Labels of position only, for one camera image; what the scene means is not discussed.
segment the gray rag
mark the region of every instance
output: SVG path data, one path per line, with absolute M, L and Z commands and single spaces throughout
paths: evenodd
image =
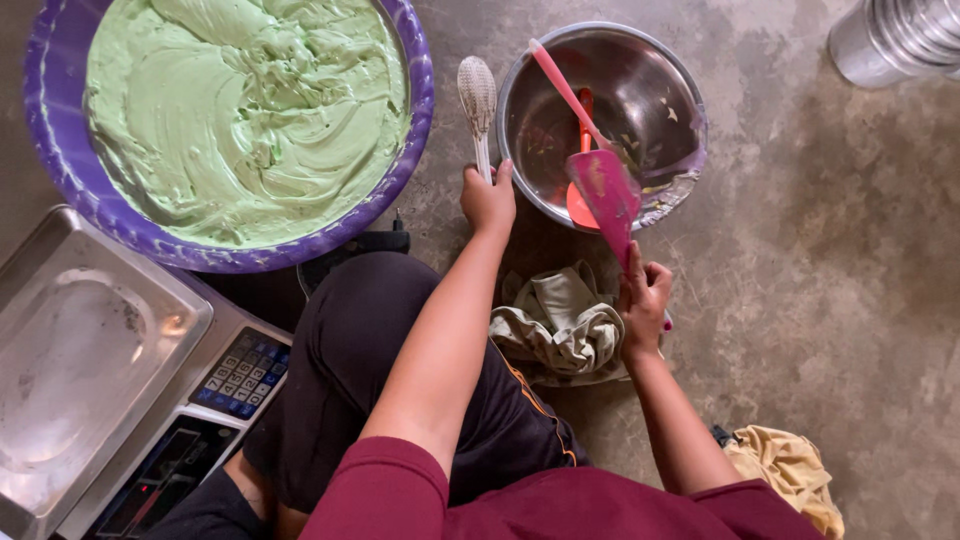
M 628 377 L 620 361 L 624 328 L 612 295 L 598 294 L 584 261 L 523 286 L 511 272 L 491 312 L 490 337 L 530 384 L 581 386 Z

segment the black pants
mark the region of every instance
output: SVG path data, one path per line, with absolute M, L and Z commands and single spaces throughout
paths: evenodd
M 345 262 L 321 283 L 297 326 L 286 385 L 243 447 L 280 503 L 313 510 L 439 282 L 414 258 L 376 253 Z M 570 426 L 488 341 L 453 457 L 450 504 L 539 471 L 586 464 Z M 263 528 L 218 469 L 149 536 L 256 537 Z

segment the bowl rim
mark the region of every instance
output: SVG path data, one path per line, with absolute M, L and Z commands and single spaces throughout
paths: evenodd
M 704 104 L 704 98 L 700 93 L 700 88 L 697 86 L 696 81 L 693 78 L 693 75 L 690 73 L 689 69 L 684 65 L 680 58 L 670 50 L 669 47 L 659 42 L 656 38 L 637 30 L 636 28 L 618 24 L 615 22 L 607 21 L 588 21 L 588 22 L 578 22 L 563 26 L 551 32 L 548 32 L 546 35 L 538 39 L 540 44 L 544 47 L 551 45 L 555 40 L 560 37 L 567 37 L 572 34 L 584 30 L 613 30 L 621 34 L 626 34 L 630 37 L 636 37 L 643 41 L 646 41 L 654 49 L 662 54 L 676 69 L 680 72 L 681 77 L 683 77 L 684 82 L 687 87 L 690 89 L 690 94 L 693 97 L 693 105 L 700 109 L 700 114 L 703 117 L 704 127 L 703 127 L 703 145 L 704 150 L 708 148 L 708 131 L 709 131 L 709 120 L 707 118 L 707 106 Z M 500 86 L 500 92 L 497 95 L 497 108 L 496 108 L 496 143 L 500 148 L 500 155 L 504 160 L 512 160 L 513 157 L 510 154 L 510 146 L 507 144 L 507 98 L 510 95 L 510 90 L 513 89 L 514 83 L 516 82 L 516 77 L 519 75 L 520 69 L 528 62 L 531 61 L 533 55 L 530 54 L 530 49 L 527 48 L 523 53 L 514 61 L 513 66 L 511 66 L 510 71 L 507 72 L 507 76 L 503 79 L 503 84 Z M 600 234 L 596 229 L 589 229 L 583 227 L 582 225 L 577 224 L 569 215 L 563 215 L 557 213 L 548 205 L 546 205 L 537 195 L 534 193 L 533 189 L 526 183 L 524 179 L 520 177 L 520 173 L 514 168 L 514 185 L 518 186 L 523 195 L 530 201 L 535 207 L 537 207 L 541 212 L 546 214 L 550 219 L 553 219 L 557 223 L 564 225 L 570 229 L 577 231 L 582 231 L 584 233 L 594 233 Z M 673 205 L 675 209 L 680 204 L 682 204 L 686 198 L 689 196 L 690 192 L 687 191 L 682 197 Z M 639 215 L 634 220 L 634 225 L 632 226 L 632 231 L 639 231 L 640 229 L 650 227 L 661 219 L 663 219 L 667 214 L 659 212 L 658 215 L 655 215 L 653 218 L 643 219 L 643 214 Z
M 381 15 L 389 15 L 393 28 L 388 30 L 399 37 L 409 85 L 409 130 L 379 182 L 360 203 L 313 233 L 272 246 L 225 248 L 180 239 L 142 214 L 143 222 L 130 224 L 118 220 L 74 175 L 47 119 L 47 106 L 43 101 L 46 56 L 51 49 L 50 38 L 57 17 L 67 0 L 44 0 L 34 18 L 24 58 L 24 115 L 40 161 L 67 203 L 88 222 L 117 242 L 159 263 L 201 272 L 239 274 L 277 270 L 323 255 L 364 231 L 390 207 L 413 176 L 433 119 L 433 62 L 425 32 L 410 0 L 371 2 L 375 8 L 382 8 L 377 9 Z

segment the batter residue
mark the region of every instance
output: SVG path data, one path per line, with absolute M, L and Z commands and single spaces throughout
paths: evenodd
M 116 0 L 84 109 L 134 208 L 246 248 L 313 233 L 370 193 L 406 136 L 406 95 L 370 0 Z

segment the metal container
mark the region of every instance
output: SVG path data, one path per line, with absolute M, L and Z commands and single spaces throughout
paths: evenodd
M 844 77 L 869 88 L 955 73 L 960 19 L 953 2 L 860 0 L 830 30 L 830 54 Z
M 570 25 L 540 39 L 574 91 L 589 87 L 594 118 L 605 136 L 634 153 L 642 170 L 643 209 L 634 230 L 653 225 L 683 202 L 702 163 L 667 171 L 707 150 L 700 90 L 666 46 L 633 28 L 608 22 Z M 500 88 L 496 136 L 514 161 L 514 183 L 554 221 L 576 225 L 566 210 L 567 157 L 580 151 L 578 121 L 537 62 L 525 51 Z

